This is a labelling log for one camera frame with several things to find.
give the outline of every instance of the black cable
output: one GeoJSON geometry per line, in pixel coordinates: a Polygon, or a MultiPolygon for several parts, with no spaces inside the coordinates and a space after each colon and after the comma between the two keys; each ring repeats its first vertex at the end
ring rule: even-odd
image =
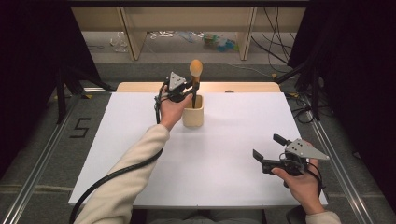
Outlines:
{"type": "Polygon", "coordinates": [[[311,166],[313,166],[313,167],[318,171],[318,176],[317,176],[314,172],[312,172],[312,171],[308,170],[307,168],[305,168],[305,171],[306,171],[307,173],[311,174],[311,175],[318,181],[318,196],[319,196],[319,195],[320,195],[320,192],[321,192],[323,189],[326,188],[325,186],[323,186],[322,175],[321,175],[321,173],[320,173],[319,168],[318,168],[316,165],[312,164],[311,162],[308,162],[308,164],[311,165],[311,166]]]}
{"type": "Polygon", "coordinates": [[[88,50],[94,50],[94,49],[104,49],[105,46],[95,46],[95,45],[88,45],[88,50]]]}
{"type": "Polygon", "coordinates": [[[289,32],[289,34],[291,35],[291,38],[293,38],[293,40],[296,39],[296,38],[294,37],[294,35],[291,34],[291,32],[289,32]]]}
{"type": "Polygon", "coordinates": [[[287,63],[285,60],[279,58],[277,55],[275,55],[273,52],[271,52],[269,49],[266,49],[265,47],[263,47],[262,45],[260,45],[254,38],[253,36],[251,37],[251,39],[259,46],[260,49],[265,50],[267,53],[271,54],[272,56],[278,58],[282,63],[287,63]]]}
{"type": "MultiPolygon", "coordinates": [[[[156,119],[157,119],[157,124],[160,123],[161,118],[160,118],[160,107],[161,107],[161,98],[162,98],[162,93],[163,93],[163,88],[164,88],[165,83],[163,83],[163,85],[160,88],[160,92],[158,95],[158,98],[155,98],[156,103],[155,103],[155,112],[156,112],[156,119]]],[[[155,162],[158,158],[160,158],[161,154],[163,154],[163,148],[154,156],[152,156],[151,158],[142,161],[138,164],[134,164],[125,168],[122,168],[118,171],[115,171],[109,175],[106,175],[105,177],[103,177],[102,179],[96,181],[89,189],[87,189],[82,196],[78,199],[78,201],[76,202],[75,206],[73,207],[72,213],[70,214],[70,218],[69,218],[69,223],[72,224],[76,221],[76,217],[77,217],[77,212],[78,209],[81,207],[81,205],[84,203],[85,199],[88,198],[88,196],[90,196],[94,190],[96,190],[97,188],[99,188],[100,186],[102,186],[103,184],[105,184],[107,181],[119,176],[119,175],[123,175],[125,173],[131,172],[133,170],[136,169],[140,169],[144,166],[147,166],[153,162],[155,162]]]]}
{"type": "MultiPolygon", "coordinates": [[[[267,37],[267,36],[265,36],[263,32],[262,32],[262,36],[263,36],[263,37],[264,37],[266,40],[268,40],[268,41],[270,41],[270,42],[271,42],[271,40],[270,40],[270,39],[268,39],[268,37],[267,37]]],[[[279,46],[282,46],[282,44],[280,44],[280,43],[276,43],[276,42],[273,42],[273,44],[275,44],[275,45],[279,45],[279,46]]],[[[291,46],[284,45],[284,47],[285,47],[285,48],[288,48],[288,49],[291,49],[291,46]]]]}
{"type": "Polygon", "coordinates": [[[275,25],[272,24],[271,19],[270,19],[268,13],[267,13],[267,10],[265,9],[265,7],[263,9],[264,9],[264,12],[265,12],[265,15],[266,15],[268,21],[270,22],[271,28],[273,29],[273,37],[271,39],[271,43],[274,42],[274,36],[276,35],[276,37],[279,40],[279,43],[280,43],[280,45],[282,47],[283,53],[285,54],[286,59],[289,60],[289,53],[286,51],[285,45],[283,44],[282,38],[280,37],[280,29],[279,29],[279,22],[278,22],[279,7],[276,7],[276,11],[275,11],[275,13],[276,13],[276,23],[275,23],[275,25]]]}
{"type": "Polygon", "coordinates": [[[69,223],[72,224],[75,222],[76,217],[77,217],[77,212],[78,209],[81,207],[82,203],[85,201],[85,199],[87,199],[88,196],[90,196],[91,193],[93,193],[94,190],[96,190],[97,188],[99,188],[100,186],[102,186],[103,184],[105,184],[107,181],[119,176],[119,175],[123,175],[125,173],[131,172],[133,170],[136,169],[140,169],[146,165],[149,165],[151,163],[153,163],[154,161],[156,161],[161,154],[163,153],[163,148],[157,153],[155,154],[153,157],[149,158],[146,161],[142,161],[138,164],[135,165],[131,165],[128,167],[125,167],[123,169],[120,169],[114,173],[111,173],[110,175],[106,175],[105,177],[103,177],[102,179],[98,180],[96,183],[94,183],[89,189],[87,189],[84,194],[82,194],[82,196],[78,199],[77,203],[75,204],[75,206],[73,207],[72,213],[70,215],[69,218],[69,223]]]}

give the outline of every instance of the beige sleeve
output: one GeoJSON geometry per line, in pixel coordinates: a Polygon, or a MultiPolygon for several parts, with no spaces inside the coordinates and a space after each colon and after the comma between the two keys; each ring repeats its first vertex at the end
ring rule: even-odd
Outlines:
{"type": "MultiPolygon", "coordinates": [[[[150,127],[108,173],[146,161],[157,154],[168,139],[169,131],[164,126],[150,127]]],[[[85,204],[76,223],[129,223],[134,200],[147,185],[155,163],[120,175],[99,187],[85,204]]]]}
{"type": "Polygon", "coordinates": [[[305,217],[306,224],[340,224],[341,220],[334,212],[314,214],[305,217]]]}

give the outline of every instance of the finger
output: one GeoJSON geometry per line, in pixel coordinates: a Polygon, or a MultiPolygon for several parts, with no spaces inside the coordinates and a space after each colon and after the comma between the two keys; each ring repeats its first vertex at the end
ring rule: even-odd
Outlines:
{"type": "Polygon", "coordinates": [[[164,86],[163,86],[163,93],[166,93],[167,90],[168,90],[168,86],[167,86],[167,85],[164,85],[164,86]]]}
{"type": "Polygon", "coordinates": [[[291,178],[291,175],[289,175],[284,169],[281,169],[281,168],[274,168],[271,170],[271,172],[274,175],[279,176],[281,179],[283,179],[287,183],[289,182],[289,180],[291,178]]]}
{"type": "Polygon", "coordinates": [[[313,165],[315,165],[316,167],[319,166],[319,161],[317,159],[309,159],[309,163],[312,163],[313,165]]]}
{"type": "Polygon", "coordinates": [[[303,141],[305,141],[309,146],[311,146],[311,147],[313,147],[314,145],[312,145],[312,143],[310,143],[310,142],[308,142],[308,141],[306,141],[306,140],[304,140],[303,139],[303,141]]]}

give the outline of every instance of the floor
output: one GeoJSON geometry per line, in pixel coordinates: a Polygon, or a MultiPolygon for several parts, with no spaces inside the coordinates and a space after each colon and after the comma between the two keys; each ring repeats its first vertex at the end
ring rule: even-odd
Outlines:
{"type": "MultiPolygon", "coordinates": [[[[235,40],[234,33],[212,34],[235,40]]],[[[230,76],[241,73],[241,71],[249,71],[252,74],[267,78],[268,81],[290,70],[282,63],[282,60],[287,60],[287,54],[284,53],[284,50],[279,45],[271,45],[270,41],[264,38],[271,39],[272,33],[254,33],[253,37],[261,46],[270,49],[280,59],[269,56],[266,51],[252,41],[246,61],[240,60],[237,50],[219,51],[214,46],[206,46],[202,38],[197,35],[176,32],[167,34],[170,36],[160,36],[163,34],[158,32],[148,34],[138,61],[132,61],[128,52],[115,51],[118,46],[112,46],[112,44],[117,45],[116,41],[119,39],[117,33],[83,33],[83,35],[100,72],[104,71],[104,67],[109,64],[113,66],[115,64],[119,67],[131,64],[135,66],[139,64],[158,64],[161,67],[172,64],[186,64],[193,59],[201,60],[204,69],[205,67],[211,69],[213,66],[220,64],[223,68],[227,68],[230,76]]],[[[285,46],[292,47],[294,36],[295,34],[281,33],[282,43],[285,46]]],[[[290,48],[285,47],[285,49],[290,53],[290,48]]],[[[104,77],[104,80],[110,83],[118,83],[114,78],[109,75],[104,77]]],[[[282,83],[281,90],[283,92],[293,92],[293,83],[296,78],[293,77],[282,83]]],[[[74,187],[70,184],[70,178],[77,178],[79,174],[78,169],[82,166],[84,155],[89,151],[92,142],[90,138],[94,138],[95,130],[100,124],[109,98],[109,94],[102,91],[93,94],[93,100],[78,99],[76,105],[69,108],[73,110],[73,115],[70,115],[69,124],[65,124],[66,130],[62,131],[72,133],[75,126],[71,124],[77,121],[84,122],[84,111],[88,110],[91,111],[90,119],[94,123],[91,127],[92,132],[87,133],[87,138],[65,139],[65,137],[60,137],[56,142],[51,143],[62,150],[53,149],[49,152],[50,160],[43,167],[42,177],[39,177],[37,182],[34,183],[34,192],[28,195],[30,200],[25,207],[20,208],[22,214],[17,218],[20,223],[66,223],[65,220],[71,209],[67,203],[59,202],[67,202],[68,200],[74,187]],[[65,156],[66,153],[73,153],[78,155],[76,158],[81,159],[74,160],[65,156]],[[62,160],[62,166],[55,162],[59,160],[62,160]],[[49,212],[57,214],[57,216],[49,216],[49,212]]],[[[72,105],[75,100],[75,97],[71,97],[68,99],[68,103],[72,105]]],[[[290,109],[299,108],[299,103],[297,100],[291,100],[290,109]]],[[[29,174],[35,167],[35,163],[42,160],[40,149],[49,148],[48,139],[57,129],[54,125],[57,119],[56,109],[56,94],[54,94],[49,99],[48,111],[36,127],[37,131],[32,136],[31,144],[20,153],[6,176],[0,180],[0,217],[2,219],[11,205],[15,203],[18,194],[23,190],[23,186],[26,185],[26,179],[29,179],[29,174]]],[[[344,223],[396,223],[395,214],[389,208],[364,164],[352,155],[353,146],[343,133],[337,118],[332,115],[330,109],[323,110],[321,113],[323,117],[321,122],[304,125],[296,121],[296,124],[302,138],[310,139],[315,146],[321,146],[327,148],[330,152],[335,151],[337,153],[336,158],[340,163],[323,164],[323,170],[326,171],[324,174],[326,175],[327,185],[325,193],[329,200],[328,209],[336,212],[344,223]]],[[[267,223],[286,223],[284,214],[287,211],[287,208],[266,210],[267,223]]]]}

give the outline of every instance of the white table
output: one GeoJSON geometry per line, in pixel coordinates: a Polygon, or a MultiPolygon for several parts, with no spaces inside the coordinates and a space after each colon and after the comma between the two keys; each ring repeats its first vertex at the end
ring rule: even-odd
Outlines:
{"type": "MultiPolygon", "coordinates": [[[[148,126],[155,124],[154,92],[113,93],[69,203],[103,177],[148,126]]],[[[265,175],[252,149],[277,160],[284,147],[274,133],[299,132],[281,92],[201,92],[200,128],[179,122],[135,208],[252,208],[297,205],[283,180],[265,175]]],[[[323,194],[320,200],[327,201],[323,194]]]]}

